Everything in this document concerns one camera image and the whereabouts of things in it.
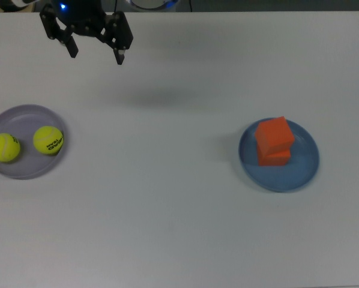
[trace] orange cube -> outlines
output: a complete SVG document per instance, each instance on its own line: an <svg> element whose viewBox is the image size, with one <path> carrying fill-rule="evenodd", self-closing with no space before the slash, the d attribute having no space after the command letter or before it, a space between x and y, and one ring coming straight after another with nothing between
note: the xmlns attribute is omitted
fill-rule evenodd
<svg viewBox="0 0 359 288"><path fill-rule="evenodd" d="M283 116L259 123L255 137L263 156L289 150L294 143L294 135Z"/></svg>
<svg viewBox="0 0 359 288"><path fill-rule="evenodd" d="M257 156L258 165L260 166L283 166L289 161L291 154L290 150L285 150L264 156L260 147L257 145Z"/></svg>

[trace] white table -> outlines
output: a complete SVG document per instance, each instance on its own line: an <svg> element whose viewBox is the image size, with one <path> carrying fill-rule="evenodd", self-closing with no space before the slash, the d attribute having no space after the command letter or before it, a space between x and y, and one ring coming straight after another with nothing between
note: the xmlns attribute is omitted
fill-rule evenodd
<svg viewBox="0 0 359 288"><path fill-rule="evenodd" d="M134 42L0 14L0 113L44 105L67 153L0 175L0 288L359 285L359 13L128 14ZM284 115L321 165L292 194L254 184L244 129Z"/></svg>

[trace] yellow tennis ball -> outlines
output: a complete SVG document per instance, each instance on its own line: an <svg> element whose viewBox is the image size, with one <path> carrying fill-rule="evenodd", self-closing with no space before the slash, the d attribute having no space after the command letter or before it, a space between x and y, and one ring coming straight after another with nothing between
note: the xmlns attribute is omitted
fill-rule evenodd
<svg viewBox="0 0 359 288"><path fill-rule="evenodd" d="M0 134L0 162L14 160L20 150L21 148L17 138L7 133Z"/></svg>
<svg viewBox="0 0 359 288"><path fill-rule="evenodd" d="M43 126L34 133L33 144L42 154L54 154L64 144L64 136L53 126Z"/></svg>

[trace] blue plate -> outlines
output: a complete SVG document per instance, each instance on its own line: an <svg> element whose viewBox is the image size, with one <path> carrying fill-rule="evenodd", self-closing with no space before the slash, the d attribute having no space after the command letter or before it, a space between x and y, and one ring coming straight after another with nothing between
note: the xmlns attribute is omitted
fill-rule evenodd
<svg viewBox="0 0 359 288"><path fill-rule="evenodd" d="M259 166L257 140L254 136L262 119L244 132L240 140L239 154L243 168L257 184L276 192L296 190L306 185L316 174L319 166L319 153L313 137L298 124L289 121L295 142L290 151L291 158L284 166Z"/></svg>

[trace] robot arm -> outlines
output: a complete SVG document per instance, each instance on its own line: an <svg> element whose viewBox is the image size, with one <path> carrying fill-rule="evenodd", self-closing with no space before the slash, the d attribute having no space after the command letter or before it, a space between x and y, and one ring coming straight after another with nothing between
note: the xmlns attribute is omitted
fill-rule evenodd
<svg viewBox="0 0 359 288"><path fill-rule="evenodd" d="M77 45L72 34L95 37L110 46L119 65L122 64L125 50L130 48L133 34L121 11L107 15L101 0L51 0L40 13L47 36L66 46L70 56L75 58ZM58 18L66 28L62 30Z"/></svg>

